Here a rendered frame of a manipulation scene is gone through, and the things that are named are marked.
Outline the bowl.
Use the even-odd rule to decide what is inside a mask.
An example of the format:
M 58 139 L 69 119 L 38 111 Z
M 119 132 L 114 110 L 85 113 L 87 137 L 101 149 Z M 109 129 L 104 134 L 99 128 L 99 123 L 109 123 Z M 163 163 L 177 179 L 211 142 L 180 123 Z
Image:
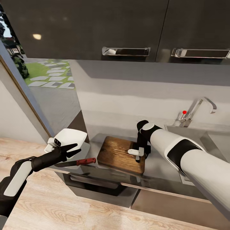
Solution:
M 81 146 L 83 145 L 86 137 L 87 137 L 87 133 L 85 133 L 83 131 L 64 128 L 54 138 L 56 138 L 59 142 L 61 142 L 61 146 L 77 143 L 78 146 L 67 151 L 67 152 L 71 152 L 71 151 L 80 149 Z M 51 145 L 48 144 L 44 151 L 46 153 L 51 152 Z

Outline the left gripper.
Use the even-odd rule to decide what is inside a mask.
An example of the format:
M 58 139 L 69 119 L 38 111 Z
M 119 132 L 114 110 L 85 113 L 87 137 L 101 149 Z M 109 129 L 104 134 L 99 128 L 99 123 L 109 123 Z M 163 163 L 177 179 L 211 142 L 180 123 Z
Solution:
M 49 153 L 46 153 L 42 156 L 42 163 L 44 167 L 50 167 L 52 165 L 55 165 L 60 162 L 67 161 L 67 158 L 72 158 L 75 156 L 78 152 L 81 151 L 81 149 L 77 149 L 71 152 L 67 152 L 68 150 L 78 146 L 77 143 L 65 145 L 61 147 L 55 147 L 54 151 L 51 151 Z

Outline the parer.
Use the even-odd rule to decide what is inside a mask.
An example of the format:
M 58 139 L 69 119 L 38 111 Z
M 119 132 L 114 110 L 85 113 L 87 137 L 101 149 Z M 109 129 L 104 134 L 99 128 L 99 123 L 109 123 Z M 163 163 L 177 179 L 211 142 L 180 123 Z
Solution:
M 79 164 L 87 164 L 91 162 L 96 162 L 96 158 L 81 159 L 81 160 L 70 161 L 70 162 L 60 162 L 55 164 L 55 166 L 79 165 Z

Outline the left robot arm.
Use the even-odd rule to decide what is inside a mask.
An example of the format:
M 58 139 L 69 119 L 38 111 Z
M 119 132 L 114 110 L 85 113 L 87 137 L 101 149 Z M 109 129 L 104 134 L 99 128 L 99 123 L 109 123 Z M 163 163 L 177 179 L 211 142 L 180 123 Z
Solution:
M 0 230 L 3 229 L 21 195 L 27 183 L 27 177 L 31 175 L 33 171 L 38 172 L 57 163 L 65 162 L 67 158 L 72 158 L 81 151 L 81 149 L 77 149 L 67 152 L 78 146 L 78 144 L 61 146 L 61 142 L 56 138 L 49 138 L 48 144 L 51 145 L 51 152 L 39 157 L 32 156 L 17 161 L 11 168 L 10 176 L 5 177 L 0 182 Z

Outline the cutting board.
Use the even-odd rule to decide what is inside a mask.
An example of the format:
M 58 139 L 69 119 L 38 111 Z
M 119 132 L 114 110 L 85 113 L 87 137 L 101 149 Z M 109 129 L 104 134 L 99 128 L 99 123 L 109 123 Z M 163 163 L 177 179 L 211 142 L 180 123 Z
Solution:
M 128 153 L 133 147 L 133 141 L 107 136 L 97 156 L 97 161 L 120 169 L 143 174 L 145 171 L 145 158 L 140 156 L 140 163 L 136 162 L 136 155 Z

